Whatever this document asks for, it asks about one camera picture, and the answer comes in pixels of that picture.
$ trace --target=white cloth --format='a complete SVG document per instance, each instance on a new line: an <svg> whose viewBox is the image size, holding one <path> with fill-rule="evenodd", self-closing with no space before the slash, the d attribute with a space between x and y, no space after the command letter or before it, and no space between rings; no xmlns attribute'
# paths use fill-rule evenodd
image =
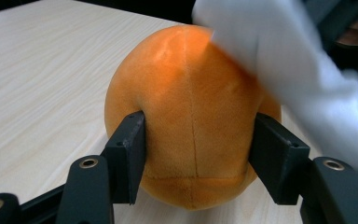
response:
<svg viewBox="0 0 358 224"><path fill-rule="evenodd" d="M358 76L339 71L297 0L197 0L193 22L286 106L324 156L358 171Z"/></svg>

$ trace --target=light wood surface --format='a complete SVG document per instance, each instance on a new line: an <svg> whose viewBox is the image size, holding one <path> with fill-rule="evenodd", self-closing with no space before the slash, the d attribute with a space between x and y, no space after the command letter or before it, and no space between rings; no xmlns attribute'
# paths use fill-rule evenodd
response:
<svg viewBox="0 0 358 224"><path fill-rule="evenodd" d="M76 1L0 12L0 192L25 203L63 184L76 159L107 141L103 106L121 60L142 39L177 24ZM290 117L283 124L305 139ZM156 201L115 204L116 223L301 223L257 179L235 200L199 212Z"/></svg>

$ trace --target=dark background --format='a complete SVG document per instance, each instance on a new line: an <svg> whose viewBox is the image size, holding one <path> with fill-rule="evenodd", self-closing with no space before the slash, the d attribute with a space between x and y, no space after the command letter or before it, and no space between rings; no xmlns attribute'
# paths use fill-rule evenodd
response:
<svg viewBox="0 0 358 224"><path fill-rule="evenodd" d="M37 0L0 0L0 10L22 6ZM78 0L113 7L170 21L192 23L191 11L196 0Z"/></svg>

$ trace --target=orange plush toy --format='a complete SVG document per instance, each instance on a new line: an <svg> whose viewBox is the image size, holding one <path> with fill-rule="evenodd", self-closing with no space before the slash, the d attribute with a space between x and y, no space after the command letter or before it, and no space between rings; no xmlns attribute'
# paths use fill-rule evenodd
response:
<svg viewBox="0 0 358 224"><path fill-rule="evenodd" d="M256 113L281 119L280 105L211 34L177 25L147 37L117 69L105 101L108 136L125 116L144 111L141 187L189 210L241 194L256 178L248 162Z"/></svg>

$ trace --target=wood grain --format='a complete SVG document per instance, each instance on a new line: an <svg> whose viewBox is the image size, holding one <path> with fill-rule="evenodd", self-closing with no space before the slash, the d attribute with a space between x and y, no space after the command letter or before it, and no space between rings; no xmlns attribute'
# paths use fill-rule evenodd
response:
<svg viewBox="0 0 358 224"><path fill-rule="evenodd" d="M0 192L21 203L63 184L76 159L107 141L105 92L121 60L173 21L76 1L39 1L0 12ZM283 123L301 134L290 117ZM232 202L199 212L140 190L115 204L117 223L301 223L259 180Z"/></svg>

